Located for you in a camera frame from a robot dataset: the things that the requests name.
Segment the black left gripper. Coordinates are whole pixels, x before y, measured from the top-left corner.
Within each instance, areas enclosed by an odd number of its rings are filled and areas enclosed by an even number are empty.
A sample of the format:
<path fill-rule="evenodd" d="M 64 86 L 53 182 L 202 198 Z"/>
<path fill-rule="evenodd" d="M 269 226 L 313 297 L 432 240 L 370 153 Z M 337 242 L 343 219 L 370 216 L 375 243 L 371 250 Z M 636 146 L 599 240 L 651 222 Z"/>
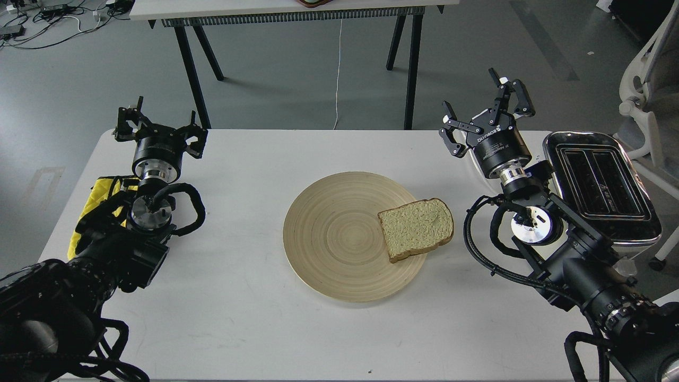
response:
<path fill-rule="evenodd" d="M 133 174 L 139 179 L 155 177 L 177 180 L 181 174 L 184 152 L 194 159 L 204 154 L 208 129 L 196 123 L 196 111 L 191 111 L 189 124 L 174 129 L 152 126 L 142 113 L 144 97 L 135 106 L 119 107 L 117 124 L 112 135 L 119 142 L 136 141 Z"/>

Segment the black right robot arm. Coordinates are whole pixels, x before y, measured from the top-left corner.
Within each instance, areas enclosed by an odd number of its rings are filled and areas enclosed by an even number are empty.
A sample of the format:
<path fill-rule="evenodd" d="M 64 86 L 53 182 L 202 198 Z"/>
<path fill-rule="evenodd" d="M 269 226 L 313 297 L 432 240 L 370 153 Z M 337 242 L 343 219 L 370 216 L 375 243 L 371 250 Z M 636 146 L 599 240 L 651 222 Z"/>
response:
<path fill-rule="evenodd" d="M 552 164 L 529 164 L 533 155 L 516 124 L 535 114 L 528 90 L 494 68 L 489 73 L 498 90 L 494 104 L 467 123 L 443 102 L 440 135 L 449 152 L 458 158 L 472 152 L 482 176 L 501 187 L 500 194 L 480 196 L 466 211 L 466 249 L 491 275 L 532 287 L 559 309 L 580 310 L 591 331 L 571 332 L 563 343 L 575 381 L 587 380 L 579 343 L 596 347 L 601 381 L 609 381 L 611 367 L 626 381 L 677 381 L 677 302 L 659 306 L 645 297 L 633 276 L 614 268 L 620 257 L 613 241 L 550 191 Z M 507 270 L 478 249 L 472 223 L 486 205 L 495 206 L 492 245 L 524 259 L 533 270 L 529 275 Z"/>

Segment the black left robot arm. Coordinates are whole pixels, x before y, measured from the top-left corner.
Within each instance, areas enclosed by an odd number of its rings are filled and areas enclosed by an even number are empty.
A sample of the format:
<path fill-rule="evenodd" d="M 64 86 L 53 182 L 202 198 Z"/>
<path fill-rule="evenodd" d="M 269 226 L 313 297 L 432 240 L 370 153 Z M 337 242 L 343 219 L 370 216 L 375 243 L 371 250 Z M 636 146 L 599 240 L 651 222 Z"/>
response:
<path fill-rule="evenodd" d="M 184 154 L 203 155 L 208 131 L 196 123 L 172 128 L 142 114 L 143 98 L 121 107 L 116 141 L 134 141 L 131 176 L 114 177 L 107 197 L 78 221 L 73 258 L 47 259 L 2 278 L 2 381 L 51 381 L 71 374 L 148 381 L 121 361 L 129 328 L 102 316 L 114 292 L 150 285 L 167 258 L 170 237 L 185 236 L 206 218 L 201 195 L 179 183 Z"/>

